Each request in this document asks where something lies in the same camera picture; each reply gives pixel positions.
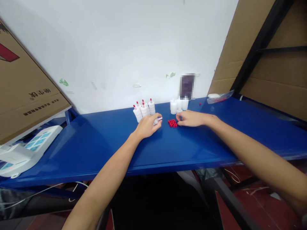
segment forearm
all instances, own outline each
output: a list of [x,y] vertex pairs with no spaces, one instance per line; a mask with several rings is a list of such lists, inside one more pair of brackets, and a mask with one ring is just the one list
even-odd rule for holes
[[132,133],[107,161],[82,195],[62,229],[95,229],[98,220],[120,186],[141,139]]
[[251,137],[213,117],[207,124],[259,179],[307,203],[307,176]]

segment plastic bag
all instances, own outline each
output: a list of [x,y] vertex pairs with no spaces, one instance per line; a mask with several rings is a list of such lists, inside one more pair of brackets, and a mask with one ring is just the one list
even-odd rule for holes
[[229,91],[228,93],[221,94],[219,97],[216,98],[208,98],[208,104],[214,104],[217,102],[225,101],[226,99],[230,98],[233,95],[234,90]]

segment hand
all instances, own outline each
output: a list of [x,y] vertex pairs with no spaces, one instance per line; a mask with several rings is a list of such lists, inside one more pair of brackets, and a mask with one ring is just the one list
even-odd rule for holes
[[162,117],[162,115],[156,113],[142,118],[133,134],[135,134],[140,140],[150,137],[162,125],[162,120],[160,120],[159,123],[154,126],[154,120],[158,117]]
[[178,125],[196,127],[200,125],[208,125],[213,119],[218,119],[217,116],[207,113],[194,112],[186,110],[176,114]]

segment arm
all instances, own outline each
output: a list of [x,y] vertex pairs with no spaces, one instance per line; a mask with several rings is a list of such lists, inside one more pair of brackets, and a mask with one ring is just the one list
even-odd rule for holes
[[299,216],[307,213],[307,176],[251,137],[211,114],[184,111],[178,125],[211,128],[259,179],[282,196]]
[[150,137],[162,124],[153,126],[159,113],[142,118],[136,130],[107,161],[68,216],[63,230],[95,229],[103,211],[124,179],[132,156],[140,141]]

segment white wall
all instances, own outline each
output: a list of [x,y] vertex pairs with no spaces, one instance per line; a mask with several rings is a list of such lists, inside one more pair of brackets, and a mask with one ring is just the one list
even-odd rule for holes
[[181,73],[200,73],[193,96],[206,96],[237,3],[0,0],[0,17],[83,114],[167,102]]

